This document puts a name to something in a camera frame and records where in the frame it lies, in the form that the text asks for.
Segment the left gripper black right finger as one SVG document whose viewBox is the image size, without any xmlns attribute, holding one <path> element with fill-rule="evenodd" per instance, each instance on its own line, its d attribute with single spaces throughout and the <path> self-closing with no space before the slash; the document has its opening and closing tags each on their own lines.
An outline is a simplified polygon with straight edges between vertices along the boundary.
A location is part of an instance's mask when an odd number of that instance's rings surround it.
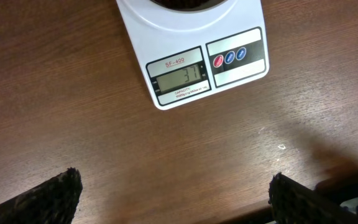
<svg viewBox="0 0 358 224">
<path fill-rule="evenodd" d="M 269 185 L 276 223 L 358 224 L 358 216 L 278 173 Z"/>
</svg>

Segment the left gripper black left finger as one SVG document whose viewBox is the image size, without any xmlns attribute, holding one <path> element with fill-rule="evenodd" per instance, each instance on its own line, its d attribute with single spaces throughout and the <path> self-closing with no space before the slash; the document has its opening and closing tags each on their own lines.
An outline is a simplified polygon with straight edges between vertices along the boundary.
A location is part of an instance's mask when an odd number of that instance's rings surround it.
<svg viewBox="0 0 358 224">
<path fill-rule="evenodd" d="M 76 168 L 0 204 L 0 223 L 71 223 L 83 190 Z"/>
</svg>

